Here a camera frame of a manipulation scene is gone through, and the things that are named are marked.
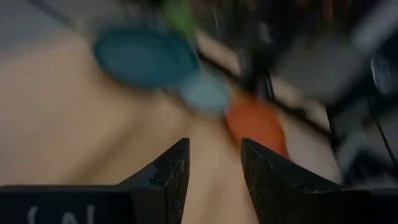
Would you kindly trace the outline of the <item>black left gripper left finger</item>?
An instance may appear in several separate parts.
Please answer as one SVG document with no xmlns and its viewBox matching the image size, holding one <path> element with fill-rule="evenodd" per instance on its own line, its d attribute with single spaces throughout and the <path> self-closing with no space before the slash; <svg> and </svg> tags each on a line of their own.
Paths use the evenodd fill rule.
<svg viewBox="0 0 398 224">
<path fill-rule="evenodd" d="M 190 177 L 190 140 L 182 138 L 120 185 L 137 224 L 181 224 Z"/>
</svg>

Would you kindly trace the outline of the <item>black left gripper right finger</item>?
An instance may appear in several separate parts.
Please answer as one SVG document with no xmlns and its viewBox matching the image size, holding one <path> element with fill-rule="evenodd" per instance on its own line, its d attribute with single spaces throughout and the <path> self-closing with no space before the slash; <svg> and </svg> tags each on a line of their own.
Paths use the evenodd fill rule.
<svg viewBox="0 0 398 224">
<path fill-rule="evenodd" d="M 339 186 L 251 139 L 243 139 L 244 179 L 260 223 L 338 223 Z"/>
</svg>

